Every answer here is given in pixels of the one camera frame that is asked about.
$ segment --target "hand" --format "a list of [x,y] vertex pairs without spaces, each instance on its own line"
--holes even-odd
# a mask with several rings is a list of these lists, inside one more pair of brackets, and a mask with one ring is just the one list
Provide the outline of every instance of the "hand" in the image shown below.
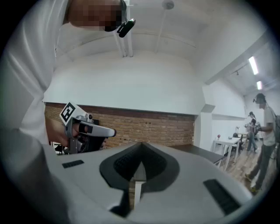
[[[50,118],[45,118],[45,126],[48,134],[48,139],[51,142],[58,142],[63,146],[68,147],[68,137],[65,134],[65,126]],[[72,125],[72,135],[75,137],[79,134],[79,124]]]

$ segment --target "white ceiling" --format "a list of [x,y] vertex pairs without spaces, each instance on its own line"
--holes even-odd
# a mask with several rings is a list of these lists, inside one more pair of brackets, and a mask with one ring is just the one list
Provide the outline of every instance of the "white ceiling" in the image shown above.
[[[163,16],[163,0],[130,0],[130,17],[136,19],[132,29],[132,48],[154,51]],[[158,51],[190,60],[197,50],[197,41],[203,30],[213,21],[230,20],[238,9],[226,0],[173,0],[175,6],[166,12],[166,18]],[[278,50],[267,43],[254,56],[259,74],[254,76],[248,61],[236,69],[239,75],[229,71],[225,79],[243,95],[256,90],[256,82],[262,81],[264,89],[276,88],[279,80]],[[118,51],[113,33],[76,28],[65,24],[60,29],[56,53],[56,67],[83,56]]]

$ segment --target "white table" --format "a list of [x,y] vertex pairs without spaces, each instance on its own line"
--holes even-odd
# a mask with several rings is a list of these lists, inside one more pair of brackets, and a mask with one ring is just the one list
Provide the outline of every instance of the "white table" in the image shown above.
[[230,156],[231,156],[232,146],[235,145],[235,144],[237,144],[237,147],[236,147],[234,162],[236,161],[236,158],[237,158],[237,155],[238,155],[238,150],[239,150],[239,141],[240,141],[240,138],[232,138],[232,139],[228,139],[228,138],[227,139],[226,138],[222,139],[222,138],[220,138],[219,140],[214,140],[214,144],[213,144],[213,147],[211,149],[212,152],[215,152],[216,144],[221,144],[221,145],[224,145],[224,148],[223,148],[223,151],[222,151],[222,155],[224,155],[224,152],[226,150],[226,146],[227,145],[229,146],[226,166],[224,168],[225,171],[227,169],[228,162],[229,162],[229,159],[230,159]]

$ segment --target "dark countertop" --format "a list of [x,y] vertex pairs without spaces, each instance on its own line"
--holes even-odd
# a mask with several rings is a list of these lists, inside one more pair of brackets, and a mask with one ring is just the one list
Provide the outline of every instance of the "dark countertop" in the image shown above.
[[205,149],[196,147],[194,145],[172,145],[171,148],[178,149],[191,154],[199,155],[203,158],[208,159],[212,163],[217,163],[223,158],[222,155],[216,154],[214,152],[207,151]]

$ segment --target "fluorescent light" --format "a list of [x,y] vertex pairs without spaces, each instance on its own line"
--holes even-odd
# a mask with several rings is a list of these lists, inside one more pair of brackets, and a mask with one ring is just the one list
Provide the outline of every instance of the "fluorescent light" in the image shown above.
[[261,81],[257,82],[257,87],[258,87],[258,90],[261,90],[263,88],[263,84]]
[[249,58],[249,62],[251,64],[251,67],[253,69],[253,73],[254,75],[256,75],[257,73],[259,73],[258,68],[257,68],[257,64],[255,62],[255,58],[252,56]]

